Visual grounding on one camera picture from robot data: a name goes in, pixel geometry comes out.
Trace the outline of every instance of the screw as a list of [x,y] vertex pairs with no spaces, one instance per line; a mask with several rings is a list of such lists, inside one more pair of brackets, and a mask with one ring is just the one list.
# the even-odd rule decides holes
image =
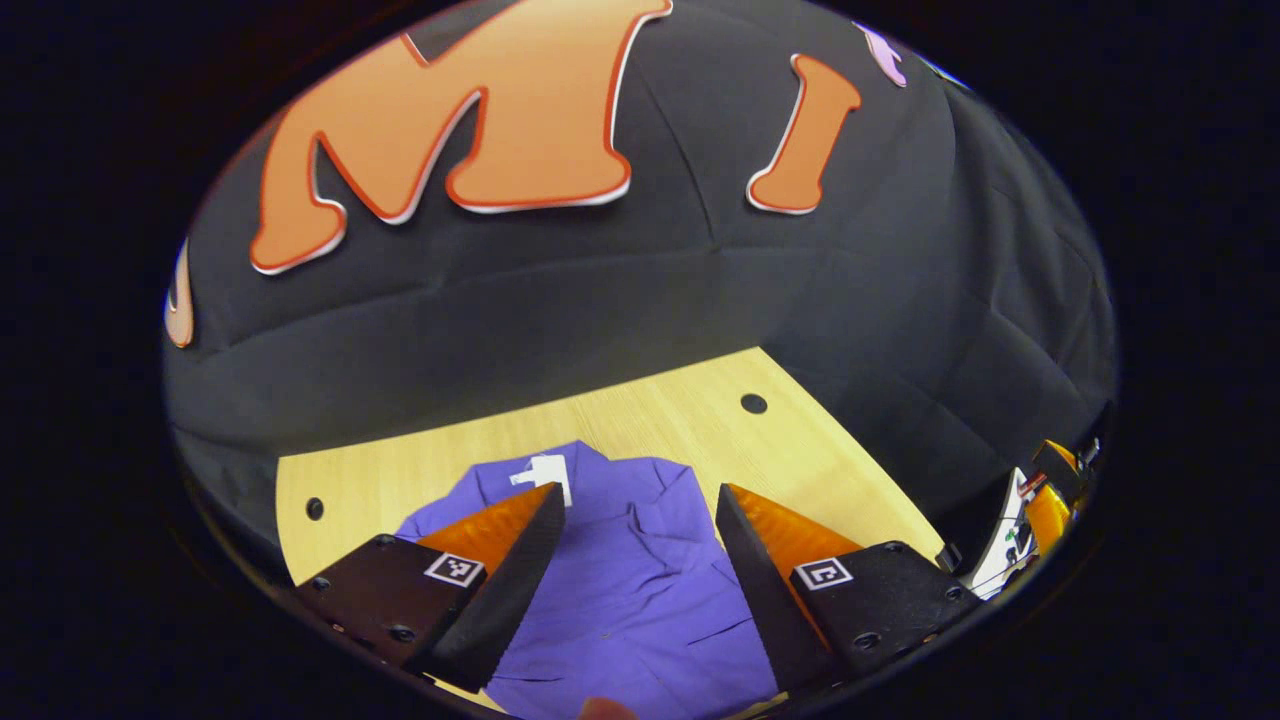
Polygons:
[[763,397],[755,393],[746,393],[742,396],[742,410],[753,415],[759,415],[769,409],[769,404],[764,401]]
[[392,625],[387,629],[387,632],[390,633],[392,639],[402,643],[411,643],[413,642],[413,638],[417,637],[413,630],[406,628],[404,625]]
[[879,644],[879,635],[877,633],[863,633],[854,638],[854,646],[858,650],[870,650]]

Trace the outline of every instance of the orange letter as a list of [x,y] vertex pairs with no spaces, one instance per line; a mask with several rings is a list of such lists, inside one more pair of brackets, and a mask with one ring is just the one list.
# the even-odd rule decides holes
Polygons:
[[191,273],[187,268],[187,242],[178,252],[178,266],[173,270],[173,288],[165,301],[164,327],[169,340],[178,347],[191,345],[196,331],[196,311],[191,305]]
[[858,88],[808,55],[792,55],[800,95],[769,167],[751,176],[746,199],[760,210],[804,215],[822,200],[822,170],[845,115],[863,105]]
[[445,178],[476,213],[596,205],[621,197],[631,165],[613,113],[631,41],[671,0],[524,0],[428,65],[399,36],[289,108],[262,169],[253,266],[276,274],[329,252],[346,210],[317,196],[316,143],[375,215],[412,217],[435,158],[480,100],[471,154]]

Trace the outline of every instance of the wooden table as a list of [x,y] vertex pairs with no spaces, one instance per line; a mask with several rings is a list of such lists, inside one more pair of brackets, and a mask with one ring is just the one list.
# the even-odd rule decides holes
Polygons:
[[[746,393],[768,409],[748,413]],[[374,534],[394,533],[471,465],[575,439],[611,460],[690,465],[712,514],[721,483],[732,482],[863,546],[899,539],[925,557],[942,551],[942,538],[872,456],[756,347],[489,418],[282,457],[275,507],[289,574],[302,583]],[[320,520],[307,518],[312,497],[324,501]]]

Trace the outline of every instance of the black fabric backdrop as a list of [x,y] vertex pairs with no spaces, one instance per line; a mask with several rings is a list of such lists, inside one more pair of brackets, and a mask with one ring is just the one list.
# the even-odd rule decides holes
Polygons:
[[[509,4],[467,4],[410,36],[430,60]],[[906,90],[829,10],[677,1],[627,60],[614,131],[626,196],[457,208],[443,178],[471,147],[471,110],[402,225],[376,219],[319,151],[319,192],[347,209],[347,236],[278,277],[248,263],[262,133],[191,228],[195,342],[164,348],[179,447],[232,525],[278,546],[278,456],[762,345],[942,518],[1028,468],[1043,438],[1076,442],[1115,398],[1119,348],[1068,188],[1011,123],[895,45]],[[744,195],[786,129],[792,53],[863,95],[804,217]]]

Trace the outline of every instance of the finger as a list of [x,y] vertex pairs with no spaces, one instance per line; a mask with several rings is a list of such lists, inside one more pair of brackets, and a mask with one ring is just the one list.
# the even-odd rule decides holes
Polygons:
[[603,697],[589,697],[577,720],[640,720],[627,706]]

